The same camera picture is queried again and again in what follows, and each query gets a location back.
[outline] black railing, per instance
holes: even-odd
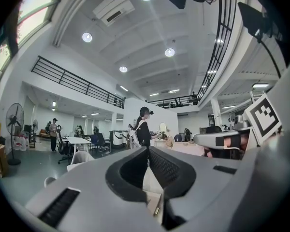
[[[51,61],[38,56],[38,60],[33,66],[33,73],[37,73],[49,80],[52,80],[60,85],[71,88],[85,95],[96,98],[100,101],[112,104],[114,106],[124,108],[124,99],[100,88],[97,85],[79,77],[64,68],[52,63]]]
[[[182,107],[182,106],[194,106],[194,105],[197,105],[198,102],[199,102],[199,99],[197,95],[194,95],[194,96],[187,95],[187,96],[163,99],[163,100],[158,100],[158,101],[151,101],[151,102],[149,101],[148,103],[154,104],[162,108],[175,108],[175,107]]]
[[[213,53],[205,73],[205,77],[198,91],[198,97],[201,99],[210,84],[212,83],[215,74],[217,73],[224,55],[227,51],[228,44],[231,38],[231,33],[234,25],[236,0],[219,0],[218,27],[214,44]]]

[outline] column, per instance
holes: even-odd
[[[115,131],[116,128],[116,119],[117,119],[117,113],[112,114],[112,124],[111,124],[111,131]]]
[[[219,126],[220,128],[222,128],[222,120],[221,120],[221,116],[220,116],[220,108],[219,108],[218,100],[216,98],[212,98],[211,104],[212,104],[212,108],[213,108],[215,126]]]

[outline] office chair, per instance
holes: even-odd
[[[222,132],[221,128],[219,126],[210,126],[206,128],[205,134],[209,133],[218,133]],[[204,156],[207,157],[207,153],[210,151],[212,153],[212,156],[214,158],[223,158],[223,159],[240,159],[240,153],[237,149],[212,149],[209,148],[209,150],[204,150],[205,154]]]
[[[71,152],[71,145],[69,145],[69,142],[67,142],[64,145],[63,144],[63,141],[62,141],[61,133],[58,132],[58,134],[59,134],[59,140],[60,140],[60,143],[59,143],[59,146],[58,146],[58,152],[61,155],[65,155],[64,157],[62,157],[62,159],[60,159],[58,161],[58,164],[60,164],[60,162],[63,161],[63,160],[68,160],[68,165],[69,165],[70,164],[70,159],[72,159],[72,155],[70,154],[70,152]]]

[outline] table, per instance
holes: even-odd
[[[195,143],[193,144],[188,143],[188,145],[184,145],[184,142],[175,142],[173,144],[172,150],[190,154],[190,155],[195,155],[195,156],[204,155],[204,147],[200,145],[196,145]]]
[[[81,137],[67,137],[67,140],[69,141],[70,144],[74,144],[74,154],[76,153],[76,145],[91,143],[91,141],[85,140]]]

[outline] backpack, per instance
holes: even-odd
[[[139,148],[141,147],[139,139],[137,138],[136,131],[139,129],[139,127],[143,124],[143,120],[140,121],[139,126],[136,128],[136,130],[130,131],[130,149]]]

